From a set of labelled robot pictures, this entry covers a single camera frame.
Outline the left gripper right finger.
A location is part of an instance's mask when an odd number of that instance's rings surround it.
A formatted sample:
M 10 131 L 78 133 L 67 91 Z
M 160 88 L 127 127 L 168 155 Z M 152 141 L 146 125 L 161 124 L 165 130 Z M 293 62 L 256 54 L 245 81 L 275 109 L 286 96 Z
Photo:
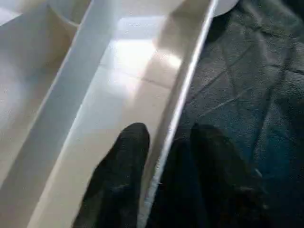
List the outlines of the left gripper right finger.
M 269 228 L 262 175 L 218 128 L 193 125 L 169 153 L 152 207 L 154 228 Z

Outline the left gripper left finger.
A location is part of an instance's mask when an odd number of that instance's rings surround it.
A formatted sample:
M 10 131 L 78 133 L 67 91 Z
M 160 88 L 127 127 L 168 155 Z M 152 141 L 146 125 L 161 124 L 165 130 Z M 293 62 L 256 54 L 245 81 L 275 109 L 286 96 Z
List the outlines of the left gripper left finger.
M 141 180 L 149 146 L 150 135 L 145 124 L 133 123 L 122 130 L 93 172 L 75 227 L 137 226 Z

